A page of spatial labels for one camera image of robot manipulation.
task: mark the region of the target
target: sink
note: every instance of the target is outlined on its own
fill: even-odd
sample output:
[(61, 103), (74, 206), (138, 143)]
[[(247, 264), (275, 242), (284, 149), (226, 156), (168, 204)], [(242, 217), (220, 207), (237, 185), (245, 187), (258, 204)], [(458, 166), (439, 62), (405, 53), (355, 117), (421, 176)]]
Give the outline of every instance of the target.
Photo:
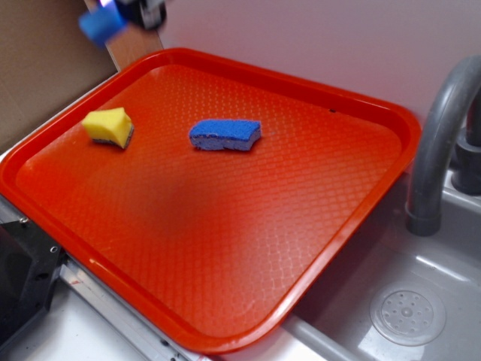
[(350, 355), (340, 359), (481, 357), (481, 200), (445, 187), (441, 230), (419, 237), (404, 225), (407, 184), (403, 175), (296, 306), (320, 353), (329, 339)]

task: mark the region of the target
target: brown cardboard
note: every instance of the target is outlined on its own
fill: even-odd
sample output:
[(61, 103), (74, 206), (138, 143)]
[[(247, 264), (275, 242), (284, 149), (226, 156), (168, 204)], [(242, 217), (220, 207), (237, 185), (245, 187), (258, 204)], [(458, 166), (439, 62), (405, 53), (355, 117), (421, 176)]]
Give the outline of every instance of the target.
[(82, 0), (0, 3), (0, 152), (115, 73), (80, 31)]
[(127, 29), (110, 40), (107, 47), (117, 69), (122, 70), (142, 56), (162, 50), (162, 43), (157, 32), (146, 32), (128, 24)]

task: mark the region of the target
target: sink drain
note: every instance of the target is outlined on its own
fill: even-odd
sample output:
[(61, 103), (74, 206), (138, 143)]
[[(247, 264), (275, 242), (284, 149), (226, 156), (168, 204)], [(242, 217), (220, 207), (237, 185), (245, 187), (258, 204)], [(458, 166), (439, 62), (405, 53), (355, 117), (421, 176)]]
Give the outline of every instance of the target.
[(396, 282), (382, 288), (371, 302), (374, 327), (388, 340), (419, 346), (443, 331), (446, 311), (440, 298), (418, 284)]

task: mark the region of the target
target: faucet spout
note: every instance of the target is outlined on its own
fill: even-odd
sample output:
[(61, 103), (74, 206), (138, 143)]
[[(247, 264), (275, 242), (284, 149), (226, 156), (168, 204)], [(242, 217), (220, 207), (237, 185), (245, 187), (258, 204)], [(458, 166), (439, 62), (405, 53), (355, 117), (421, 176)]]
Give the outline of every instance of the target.
[(461, 168), (453, 186), (481, 194), (481, 56), (463, 59), (451, 70), (429, 111), (407, 194), (406, 227), (415, 235), (433, 235), (440, 228), (444, 179), (456, 141)]

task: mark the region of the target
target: scrub pad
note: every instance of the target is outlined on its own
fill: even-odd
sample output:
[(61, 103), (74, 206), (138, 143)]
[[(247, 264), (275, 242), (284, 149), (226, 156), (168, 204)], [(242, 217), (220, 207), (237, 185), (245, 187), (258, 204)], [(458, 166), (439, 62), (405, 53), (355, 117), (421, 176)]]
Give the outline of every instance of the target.
[(202, 150), (250, 150), (261, 138), (261, 122), (252, 120), (202, 120), (189, 133), (194, 147)]
[(98, 143), (116, 144), (122, 149), (129, 145), (134, 126), (124, 108), (91, 111), (82, 120), (89, 137)]
[(85, 36), (98, 47), (105, 47), (109, 39), (127, 27), (127, 21), (120, 15), (115, 2), (100, 6), (92, 13), (86, 12), (78, 23)]

